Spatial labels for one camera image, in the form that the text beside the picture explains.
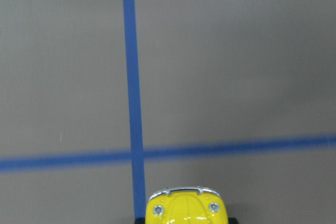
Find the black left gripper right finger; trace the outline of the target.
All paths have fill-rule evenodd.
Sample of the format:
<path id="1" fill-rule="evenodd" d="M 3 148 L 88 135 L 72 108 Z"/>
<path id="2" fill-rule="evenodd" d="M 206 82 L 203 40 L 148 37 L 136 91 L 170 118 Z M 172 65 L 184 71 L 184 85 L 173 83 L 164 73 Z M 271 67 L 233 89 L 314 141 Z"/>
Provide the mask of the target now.
<path id="1" fill-rule="evenodd" d="M 238 224 L 238 220 L 235 217 L 228 217 L 228 224 Z"/>

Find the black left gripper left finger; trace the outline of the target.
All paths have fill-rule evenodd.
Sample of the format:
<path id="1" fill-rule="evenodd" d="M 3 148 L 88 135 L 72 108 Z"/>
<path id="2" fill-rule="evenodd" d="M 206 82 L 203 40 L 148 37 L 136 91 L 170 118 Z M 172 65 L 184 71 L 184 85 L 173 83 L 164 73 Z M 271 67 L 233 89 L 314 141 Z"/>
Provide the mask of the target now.
<path id="1" fill-rule="evenodd" d="M 145 224 L 145 218 L 144 217 L 135 218 L 134 224 Z"/>

